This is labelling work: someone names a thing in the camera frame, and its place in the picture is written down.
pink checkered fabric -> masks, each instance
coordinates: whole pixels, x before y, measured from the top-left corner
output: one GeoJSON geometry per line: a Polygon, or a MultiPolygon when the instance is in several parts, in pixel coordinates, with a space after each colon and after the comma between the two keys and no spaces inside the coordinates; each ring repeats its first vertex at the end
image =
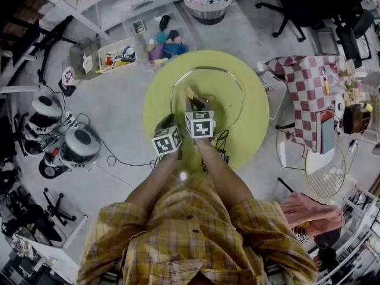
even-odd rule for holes
{"type": "Polygon", "coordinates": [[[337,64],[343,56],[278,57],[266,62],[277,75],[284,75],[294,104],[294,133],[286,132],[286,139],[316,152],[316,113],[332,108],[327,96],[322,66],[326,68],[329,86],[344,83],[340,80],[337,64]]]}

table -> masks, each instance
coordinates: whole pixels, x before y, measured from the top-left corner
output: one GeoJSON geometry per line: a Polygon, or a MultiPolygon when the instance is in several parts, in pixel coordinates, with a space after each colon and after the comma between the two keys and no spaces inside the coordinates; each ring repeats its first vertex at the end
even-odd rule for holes
{"type": "Polygon", "coordinates": [[[294,104],[294,133],[286,131],[286,139],[316,152],[316,113],[332,106],[327,95],[322,66],[330,89],[344,84],[338,75],[346,60],[343,56],[291,56],[274,58],[266,64],[277,75],[283,75],[294,104]]]}
{"type": "MultiPolygon", "coordinates": [[[[267,96],[256,73],[240,59],[223,52],[200,50],[186,53],[169,62],[156,75],[149,86],[144,102],[144,130],[150,138],[156,125],[170,113],[170,92],[180,77],[195,67],[209,66],[228,70],[238,81],[242,93],[225,73],[200,70],[189,75],[181,83],[191,86],[200,96],[213,97],[211,108],[215,111],[216,135],[238,120],[229,128],[226,153],[233,169],[243,166],[259,149],[267,133],[269,106],[267,96]]],[[[201,171],[201,156],[194,142],[181,124],[184,122],[184,105],[176,104],[180,133],[183,135],[183,159],[181,169],[201,171]]]]}

round wire stool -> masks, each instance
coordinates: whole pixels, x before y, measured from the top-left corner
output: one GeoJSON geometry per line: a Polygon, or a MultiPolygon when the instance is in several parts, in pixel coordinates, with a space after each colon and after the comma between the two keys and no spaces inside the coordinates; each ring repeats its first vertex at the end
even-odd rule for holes
{"type": "Polygon", "coordinates": [[[278,154],[278,130],[276,135],[276,153],[277,158],[283,168],[303,170],[305,171],[306,180],[311,190],[321,198],[329,198],[334,196],[342,188],[344,180],[346,178],[346,161],[342,149],[337,143],[335,143],[335,151],[332,160],[324,167],[309,173],[307,165],[308,159],[312,159],[313,152],[308,151],[305,159],[305,168],[294,168],[284,166],[281,162],[280,155],[278,154]]]}

laundry basket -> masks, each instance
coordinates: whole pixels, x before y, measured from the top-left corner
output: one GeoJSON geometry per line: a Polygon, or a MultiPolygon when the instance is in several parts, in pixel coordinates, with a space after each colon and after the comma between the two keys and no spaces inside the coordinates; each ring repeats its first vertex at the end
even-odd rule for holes
{"type": "Polygon", "coordinates": [[[227,7],[233,0],[216,1],[213,3],[196,3],[192,0],[183,0],[190,14],[200,23],[213,25],[223,20],[227,7]]]}

pen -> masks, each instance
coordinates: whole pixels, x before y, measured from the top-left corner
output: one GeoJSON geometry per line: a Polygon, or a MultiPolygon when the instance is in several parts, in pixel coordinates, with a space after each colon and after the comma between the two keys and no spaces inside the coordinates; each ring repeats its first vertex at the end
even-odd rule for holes
{"type": "Polygon", "coordinates": [[[330,95],[330,88],[328,86],[328,81],[326,79],[326,72],[325,72],[325,67],[324,66],[322,66],[322,74],[323,74],[323,79],[325,81],[326,93],[327,93],[327,95],[330,95]]]}

